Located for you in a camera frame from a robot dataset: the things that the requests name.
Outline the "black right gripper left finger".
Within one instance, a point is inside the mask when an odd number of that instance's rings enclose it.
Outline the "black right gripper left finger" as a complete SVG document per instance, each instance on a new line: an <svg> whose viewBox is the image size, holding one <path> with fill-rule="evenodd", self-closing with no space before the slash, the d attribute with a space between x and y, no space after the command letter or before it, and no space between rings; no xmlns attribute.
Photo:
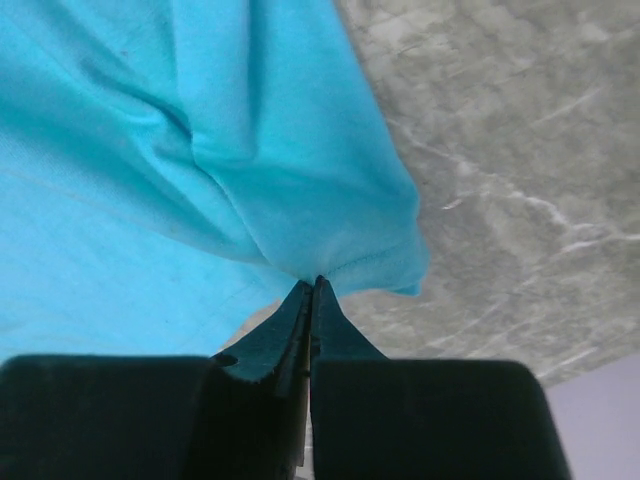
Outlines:
<svg viewBox="0 0 640 480"><path fill-rule="evenodd" d="M291 479L313 290L211 357L21 355L1 367L5 479Z"/></svg>

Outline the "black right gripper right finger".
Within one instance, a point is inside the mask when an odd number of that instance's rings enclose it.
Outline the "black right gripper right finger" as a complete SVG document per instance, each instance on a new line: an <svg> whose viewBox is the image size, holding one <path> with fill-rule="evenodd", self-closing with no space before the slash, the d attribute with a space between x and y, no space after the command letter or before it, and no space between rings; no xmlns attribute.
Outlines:
<svg viewBox="0 0 640 480"><path fill-rule="evenodd" d="M523 364L390 359L313 288L311 420L319 479L567 479L545 393Z"/></svg>

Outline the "turquoise t shirt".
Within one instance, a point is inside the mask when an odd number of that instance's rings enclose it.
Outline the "turquoise t shirt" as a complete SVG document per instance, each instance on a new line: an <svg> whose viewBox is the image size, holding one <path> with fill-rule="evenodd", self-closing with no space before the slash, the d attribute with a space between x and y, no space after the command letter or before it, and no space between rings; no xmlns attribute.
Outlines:
<svg viewBox="0 0 640 480"><path fill-rule="evenodd" d="M209 355L299 280L415 295L419 195L331 1L1 5L1 355Z"/></svg>

